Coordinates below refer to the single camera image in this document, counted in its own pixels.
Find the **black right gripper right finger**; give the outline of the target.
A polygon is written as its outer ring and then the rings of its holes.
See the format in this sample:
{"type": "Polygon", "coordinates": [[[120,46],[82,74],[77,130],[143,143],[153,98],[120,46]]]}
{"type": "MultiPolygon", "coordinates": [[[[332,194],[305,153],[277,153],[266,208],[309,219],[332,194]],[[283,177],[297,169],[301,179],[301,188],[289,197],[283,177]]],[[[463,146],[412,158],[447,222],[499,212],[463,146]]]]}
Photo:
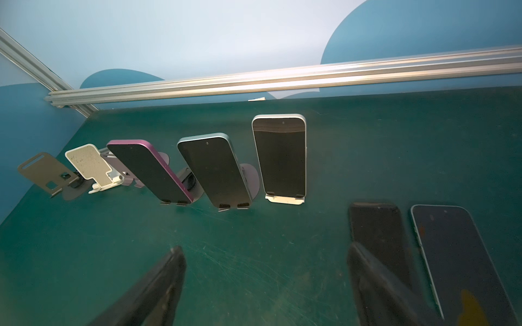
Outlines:
{"type": "Polygon", "coordinates": [[[443,320],[360,243],[347,264],[360,325],[442,325],[443,320]]]}

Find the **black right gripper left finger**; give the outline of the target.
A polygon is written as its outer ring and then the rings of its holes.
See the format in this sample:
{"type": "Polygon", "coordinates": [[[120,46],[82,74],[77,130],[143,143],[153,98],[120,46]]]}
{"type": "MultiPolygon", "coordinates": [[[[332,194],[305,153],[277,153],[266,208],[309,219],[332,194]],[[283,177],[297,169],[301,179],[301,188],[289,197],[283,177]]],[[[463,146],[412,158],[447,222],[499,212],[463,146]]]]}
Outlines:
{"type": "Polygon", "coordinates": [[[90,325],[172,325],[182,294],[187,262],[180,246],[169,250],[123,296],[90,325]]]}

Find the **purple phone stand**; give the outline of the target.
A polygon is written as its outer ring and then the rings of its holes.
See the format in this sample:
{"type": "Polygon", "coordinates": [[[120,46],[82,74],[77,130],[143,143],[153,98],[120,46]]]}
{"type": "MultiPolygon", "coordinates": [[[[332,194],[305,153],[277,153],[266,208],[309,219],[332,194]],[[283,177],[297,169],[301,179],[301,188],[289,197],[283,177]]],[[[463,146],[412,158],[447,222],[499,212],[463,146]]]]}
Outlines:
{"type": "Polygon", "coordinates": [[[145,186],[108,148],[101,149],[100,155],[112,168],[122,175],[123,186],[134,185],[137,188],[145,186]]]}

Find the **white phone stand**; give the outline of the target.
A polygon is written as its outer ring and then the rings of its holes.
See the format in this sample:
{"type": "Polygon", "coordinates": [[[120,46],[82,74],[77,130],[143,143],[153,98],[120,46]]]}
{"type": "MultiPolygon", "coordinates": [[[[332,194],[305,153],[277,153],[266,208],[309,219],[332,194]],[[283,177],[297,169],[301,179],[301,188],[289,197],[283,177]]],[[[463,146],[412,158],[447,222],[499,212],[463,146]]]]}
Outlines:
{"type": "Polygon", "coordinates": [[[70,149],[65,152],[65,157],[85,180],[94,181],[89,194],[120,186],[124,181],[123,176],[101,157],[93,144],[70,149]]]}

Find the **white-framed phone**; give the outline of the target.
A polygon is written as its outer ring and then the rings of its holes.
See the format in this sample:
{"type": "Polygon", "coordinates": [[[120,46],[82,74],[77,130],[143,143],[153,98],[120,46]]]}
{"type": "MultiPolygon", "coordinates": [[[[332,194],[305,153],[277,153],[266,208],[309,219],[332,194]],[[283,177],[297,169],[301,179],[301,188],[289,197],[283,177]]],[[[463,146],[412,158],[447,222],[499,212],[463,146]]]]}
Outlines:
{"type": "Polygon", "coordinates": [[[307,122],[301,114],[260,114],[251,122],[265,195],[307,195],[307,122]]]}

